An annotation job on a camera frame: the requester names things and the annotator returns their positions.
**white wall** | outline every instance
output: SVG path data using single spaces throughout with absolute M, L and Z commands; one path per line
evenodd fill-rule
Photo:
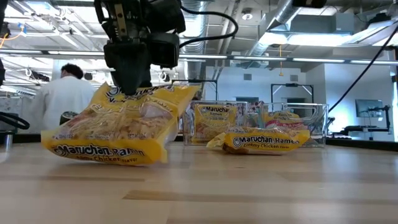
M 207 79 L 213 76 L 214 67 L 206 67 Z M 298 75 L 298 83 L 305 84 L 305 73 L 299 68 L 284 68 L 284 76 L 279 76 L 280 70 L 272 71 L 266 68 L 242 68 L 225 67 L 218 79 L 219 100 L 235 100 L 236 97 L 258 97 L 266 103 L 271 102 L 271 83 L 291 83 L 290 75 Z M 252 80 L 244 81 L 243 74 L 251 73 Z M 211 83 L 205 85 L 205 99 L 215 100 L 215 89 L 210 87 Z M 311 96 L 301 87 L 282 87 L 275 95 L 274 102 L 286 102 L 286 98 L 306 98 L 310 102 Z
M 324 64 L 315 67 L 306 74 L 307 84 L 314 85 L 315 102 L 334 105 L 348 87 L 365 69 L 365 65 Z M 389 66 L 372 66 L 343 101 L 329 114 L 335 117 L 335 122 L 329 127 L 330 131 L 341 131 L 349 125 L 369 125 L 369 118 L 357 118 L 355 99 L 382 100 L 383 105 L 392 105 L 393 84 Z M 392 110 L 390 110 L 392 127 Z M 385 118 L 371 118 L 371 124 L 384 128 Z M 373 133 L 378 141 L 393 141 L 394 135 L 387 133 Z M 369 139 L 370 134 L 360 133 L 358 139 Z

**clear plastic bin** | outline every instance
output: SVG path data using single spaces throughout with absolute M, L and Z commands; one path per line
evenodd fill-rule
M 266 128 L 284 126 L 291 129 L 308 129 L 311 138 L 302 147 L 325 147 L 329 105 L 316 103 L 268 103 L 267 105 L 261 116 Z
M 215 108 L 218 114 L 209 114 Z M 230 126 L 244 126 L 247 110 L 243 101 L 192 101 L 182 116 L 184 144 L 205 145 Z

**white lab coat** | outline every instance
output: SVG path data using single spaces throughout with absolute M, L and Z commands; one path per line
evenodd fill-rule
M 81 113 L 91 101 L 95 88 L 73 76 L 63 77 L 44 85 L 32 102 L 32 119 L 39 130 L 55 129 L 63 112 Z

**person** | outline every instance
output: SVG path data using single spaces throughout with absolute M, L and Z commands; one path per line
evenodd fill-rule
M 81 78 L 83 70 L 68 63 L 61 68 L 61 78 L 52 80 L 37 91 L 31 107 L 36 129 L 55 129 L 60 124 L 62 113 L 81 113 L 90 104 L 95 88 Z

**wooden tabletop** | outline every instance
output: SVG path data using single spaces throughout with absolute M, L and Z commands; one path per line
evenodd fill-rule
M 398 223 L 397 153 L 327 147 L 234 156 L 181 143 L 167 148 L 168 164 L 123 167 L 14 145 L 0 163 L 0 223 Z

